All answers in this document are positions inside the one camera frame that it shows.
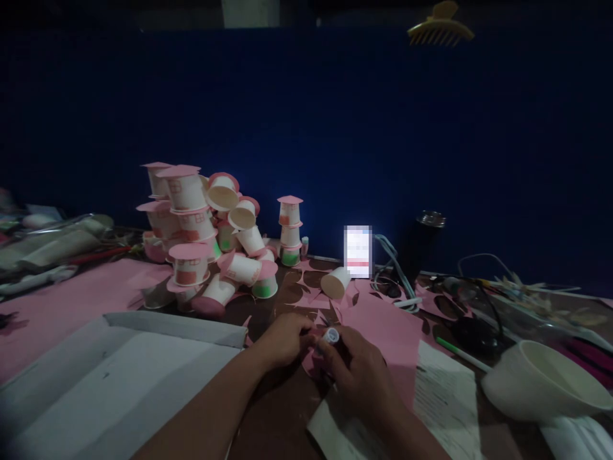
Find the stack of paper cups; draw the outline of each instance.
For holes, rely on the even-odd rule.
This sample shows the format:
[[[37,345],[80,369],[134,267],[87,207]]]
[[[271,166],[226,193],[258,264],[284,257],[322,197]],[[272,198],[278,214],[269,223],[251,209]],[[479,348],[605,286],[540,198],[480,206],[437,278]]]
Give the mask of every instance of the stack of paper cups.
[[[212,248],[206,244],[179,244],[170,249],[174,258],[174,282],[179,286],[196,286],[210,276],[208,256]]]
[[[151,184],[151,197],[155,199],[168,199],[168,189],[166,186],[166,181],[157,176],[158,172],[170,168],[172,165],[168,163],[148,163],[143,165],[147,168],[147,172],[149,173],[149,183]]]
[[[209,178],[206,202],[218,211],[231,211],[238,204],[238,181],[227,172],[216,172]]]
[[[256,281],[253,287],[251,288],[251,292],[256,298],[262,298],[262,299],[271,298],[273,295],[276,294],[278,290],[278,285],[276,283],[276,276],[275,276],[276,271],[278,270],[278,266],[275,263],[275,257],[273,255],[272,250],[267,249],[266,253],[258,257],[257,260],[259,260],[260,262],[267,262],[267,263],[275,264],[274,268],[271,267],[271,270],[273,270],[274,273],[268,278],[259,279],[258,281]]]
[[[172,268],[164,265],[138,275],[130,280],[129,284],[133,288],[140,289],[144,307],[148,310],[155,310],[165,307],[175,299],[174,293],[166,289],[166,283],[171,277]]]
[[[175,213],[196,211],[207,206],[197,166],[178,165],[158,172],[168,185],[170,203]]]
[[[223,220],[217,224],[217,229],[219,230],[218,241],[219,247],[223,252],[230,252],[232,249],[240,249],[241,243],[238,241],[236,237],[236,233],[234,232],[234,227],[230,225],[230,222],[227,220]]]
[[[204,240],[201,244],[206,244],[211,247],[211,252],[209,253],[209,257],[207,259],[207,263],[217,262],[219,257],[222,255],[222,251],[219,249],[219,244],[217,244],[217,229],[215,229],[215,233],[208,240]]]
[[[302,222],[299,225],[294,227],[281,227],[281,246],[284,247],[296,247],[298,246],[300,241],[300,227],[302,226]]]
[[[349,281],[351,281],[351,274],[345,267],[338,267],[321,279],[321,290],[328,297],[339,299],[345,295]]]
[[[262,235],[257,226],[244,231],[235,230],[234,234],[249,257],[257,257],[265,253],[266,246],[264,246]]]
[[[274,276],[277,265],[270,261],[258,261],[247,257],[238,257],[235,251],[222,255],[217,261],[224,278],[230,278],[238,283],[251,287],[258,280]]]
[[[284,196],[278,198],[281,203],[281,211],[279,213],[279,224],[285,227],[294,227],[300,223],[300,203],[303,202],[295,196]]]
[[[151,201],[136,208],[145,211],[153,234],[163,240],[181,237],[181,226],[177,216],[170,212],[170,201]]]
[[[181,313],[193,312],[192,299],[198,295],[203,289],[203,284],[196,284],[195,286],[179,286],[171,278],[166,283],[166,289],[174,293],[177,297],[177,310]]]
[[[237,287],[234,281],[223,278],[217,273],[211,278],[202,296],[192,299],[192,307],[204,316],[220,318],[225,313],[225,306],[236,293]]]
[[[206,215],[206,209],[179,214],[179,225],[186,242],[203,242],[215,236],[215,228]]]
[[[247,230],[255,225],[259,213],[259,203],[251,197],[242,196],[236,207],[228,213],[228,221],[236,229]]]
[[[296,266],[300,263],[300,248],[302,243],[293,248],[281,248],[281,263],[285,266]]]

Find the paper cutout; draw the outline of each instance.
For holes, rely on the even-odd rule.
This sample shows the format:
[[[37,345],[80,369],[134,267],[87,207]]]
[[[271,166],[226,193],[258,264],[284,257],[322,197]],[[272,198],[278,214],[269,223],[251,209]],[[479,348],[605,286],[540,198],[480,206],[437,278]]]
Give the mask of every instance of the paper cutout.
[[[131,281],[150,270],[159,270],[159,265],[122,259],[0,303],[0,313],[18,313],[20,325],[28,321],[25,327],[0,335],[0,384],[92,319],[138,309],[142,295]]]
[[[343,325],[353,327],[381,350],[396,389],[410,408],[422,321],[371,295],[360,295],[357,304],[343,310],[342,316]]]

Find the black water bottle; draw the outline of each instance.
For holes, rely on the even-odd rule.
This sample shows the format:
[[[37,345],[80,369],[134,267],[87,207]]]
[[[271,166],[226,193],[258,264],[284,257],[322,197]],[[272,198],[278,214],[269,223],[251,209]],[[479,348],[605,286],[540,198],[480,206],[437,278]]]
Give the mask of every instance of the black water bottle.
[[[398,263],[412,287],[415,287],[415,280],[420,274],[421,267],[430,256],[434,240],[444,226],[445,218],[441,213],[423,211],[415,219],[408,235],[400,244]]]

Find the pen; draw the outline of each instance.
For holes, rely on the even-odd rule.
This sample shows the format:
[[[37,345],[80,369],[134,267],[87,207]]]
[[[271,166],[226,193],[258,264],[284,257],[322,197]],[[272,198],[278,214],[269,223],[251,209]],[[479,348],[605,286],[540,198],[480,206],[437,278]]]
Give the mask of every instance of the pen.
[[[446,349],[448,349],[450,352],[458,355],[460,358],[463,358],[465,360],[467,360],[470,364],[472,364],[475,367],[478,367],[479,369],[481,369],[483,372],[489,372],[492,370],[491,367],[489,367],[487,364],[482,363],[481,361],[479,361],[476,358],[473,358],[471,355],[469,355],[468,353],[465,353],[464,351],[462,351],[461,349],[454,347],[453,345],[451,345],[449,342],[444,341],[442,338],[437,337],[436,338],[436,343],[438,343],[439,345],[442,345],[443,347],[445,347]]]

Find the smartphone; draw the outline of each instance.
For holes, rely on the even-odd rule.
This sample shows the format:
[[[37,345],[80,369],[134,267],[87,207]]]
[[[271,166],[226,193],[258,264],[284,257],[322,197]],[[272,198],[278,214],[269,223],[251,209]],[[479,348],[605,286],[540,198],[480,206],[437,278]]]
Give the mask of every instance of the smartphone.
[[[345,268],[352,278],[371,278],[371,226],[345,226]]]

